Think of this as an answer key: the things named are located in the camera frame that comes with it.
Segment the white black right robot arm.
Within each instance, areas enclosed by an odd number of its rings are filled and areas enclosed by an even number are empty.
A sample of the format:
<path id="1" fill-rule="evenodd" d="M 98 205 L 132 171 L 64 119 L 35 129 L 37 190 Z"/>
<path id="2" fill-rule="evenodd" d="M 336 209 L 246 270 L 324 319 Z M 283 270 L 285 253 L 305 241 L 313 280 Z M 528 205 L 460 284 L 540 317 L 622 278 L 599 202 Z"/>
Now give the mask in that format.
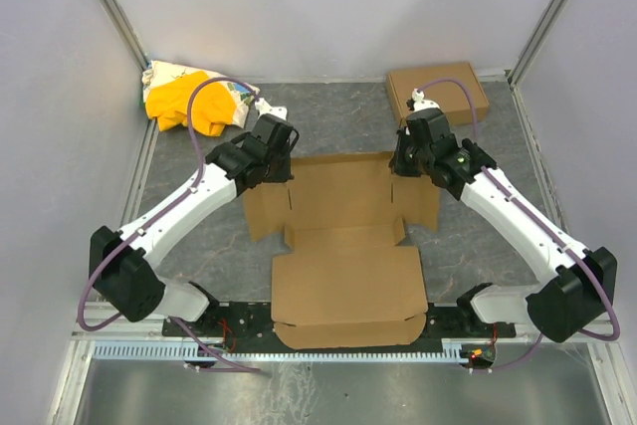
<path id="1" fill-rule="evenodd" d="M 531 268 L 531 286 L 485 284 L 469 292 L 469 307 L 480 321 L 530 323 L 558 343 L 577 333 L 618 338 L 615 256 L 604 247 L 588 248 L 550 222 L 484 149 L 456 138 L 435 103 L 407 116 L 389 167 L 397 176 L 427 176 L 485 219 Z"/>

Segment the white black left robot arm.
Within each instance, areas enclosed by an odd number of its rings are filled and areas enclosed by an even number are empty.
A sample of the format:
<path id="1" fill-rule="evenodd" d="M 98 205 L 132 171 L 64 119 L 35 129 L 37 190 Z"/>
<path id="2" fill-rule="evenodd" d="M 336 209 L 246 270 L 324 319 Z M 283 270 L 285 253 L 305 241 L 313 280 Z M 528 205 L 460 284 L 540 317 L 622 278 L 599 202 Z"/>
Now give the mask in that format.
<path id="1" fill-rule="evenodd" d="M 262 183 L 292 179 L 291 152 L 298 131 L 288 112 L 261 113 L 252 130 L 217 145 L 202 168 L 153 209 L 113 231 L 91 237 L 94 289 L 131 322 L 152 314 L 195 322 L 213 306 L 202 288 L 158 276 L 156 268 L 196 226 L 222 206 Z"/>

